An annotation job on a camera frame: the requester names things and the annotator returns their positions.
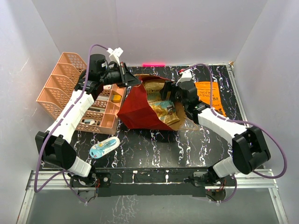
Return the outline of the orange honey dijon chip bag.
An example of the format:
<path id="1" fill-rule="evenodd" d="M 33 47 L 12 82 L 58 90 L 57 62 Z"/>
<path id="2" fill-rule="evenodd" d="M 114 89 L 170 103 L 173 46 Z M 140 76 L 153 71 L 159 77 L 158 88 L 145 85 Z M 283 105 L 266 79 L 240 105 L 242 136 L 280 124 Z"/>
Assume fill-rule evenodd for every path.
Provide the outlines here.
<path id="1" fill-rule="evenodd" d="M 196 82 L 197 95 L 201 101 L 210 105 L 211 83 L 209 81 Z M 221 103 L 220 90 L 217 82 L 212 82 L 212 106 L 215 110 L 226 117 L 223 105 Z"/>

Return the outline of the gold teal kettle chips bag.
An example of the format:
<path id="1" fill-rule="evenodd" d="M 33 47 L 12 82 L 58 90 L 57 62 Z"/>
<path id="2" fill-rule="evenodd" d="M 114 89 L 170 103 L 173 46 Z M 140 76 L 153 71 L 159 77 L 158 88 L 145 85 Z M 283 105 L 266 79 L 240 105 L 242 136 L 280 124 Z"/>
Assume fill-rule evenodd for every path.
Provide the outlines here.
<path id="1" fill-rule="evenodd" d="M 172 101 L 166 99 L 162 100 L 160 90 L 164 87 L 165 80 L 156 79 L 143 82 L 143 86 L 147 93 L 147 101 L 153 111 L 156 113 L 158 118 L 170 126 L 180 119 L 176 115 L 175 105 Z"/>

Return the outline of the red brown paper bag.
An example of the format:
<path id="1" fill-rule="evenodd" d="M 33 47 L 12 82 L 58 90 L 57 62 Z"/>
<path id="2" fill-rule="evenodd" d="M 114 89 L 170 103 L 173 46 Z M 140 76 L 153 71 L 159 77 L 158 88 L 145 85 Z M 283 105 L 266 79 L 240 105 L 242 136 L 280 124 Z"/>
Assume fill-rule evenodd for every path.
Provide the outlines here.
<path id="1" fill-rule="evenodd" d="M 117 114 L 126 127 L 129 129 L 156 129 L 167 131 L 177 131 L 182 128 L 187 119 L 187 115 L 181 103 L 173 102 L 176 109 L 176 115 L 179 117 L 180 121 L 168 126 L 158 118 L 147 101 L 147 93 L 143 86 L 143 82 L 156 79 L 167 81 L 168 79 L 149 74 L 138 74 L 135 76 L 138 77 L 142 83 L 131 88 Z"/>

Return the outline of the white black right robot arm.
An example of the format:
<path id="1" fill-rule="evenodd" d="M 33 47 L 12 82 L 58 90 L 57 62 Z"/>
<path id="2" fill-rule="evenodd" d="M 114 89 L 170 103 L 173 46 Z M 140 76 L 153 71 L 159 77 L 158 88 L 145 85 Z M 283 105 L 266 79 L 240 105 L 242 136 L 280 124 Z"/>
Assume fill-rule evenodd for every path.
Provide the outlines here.
<path id="1" fill-rule="evenodd" d="M 216 113 L 210 105 L 202 102 L 192 81 L 166 81 L 160 90 L 163 100 L 181 103 L 187 118 L 195 124 L 211 129 L 232 147 L 232 156 L 220 160 L 207 169 L 203 175 L 193 174 L 188 178 L 193 185 L 219 185 L 229 175 L 249 174 L 271 158 L 263 132 L 256 126 L 245 127 Z"/>

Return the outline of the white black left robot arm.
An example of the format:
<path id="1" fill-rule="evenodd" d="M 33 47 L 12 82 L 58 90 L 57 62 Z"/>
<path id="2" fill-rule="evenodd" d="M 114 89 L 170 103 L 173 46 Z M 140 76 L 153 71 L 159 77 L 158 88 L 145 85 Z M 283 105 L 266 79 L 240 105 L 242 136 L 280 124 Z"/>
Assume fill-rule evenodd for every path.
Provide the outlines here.
<path id="1" fill-rule="evenodd" d="M 70 143 L 77 126 L 104 86 L 113 84 L 123 88 L 139 85 L 141 81 L 119 58 L 107 63 L 102 54 L 89 55 L 87 68 L 79 76 L 65 108 L 46 131 L 39 131 L 35 136 L 39 153 L 37 168 L 42 162 L 49 163 L 75 176 L 86 186 L 95 184 L 97 178 L 93 166 L 80 159 Z"/>

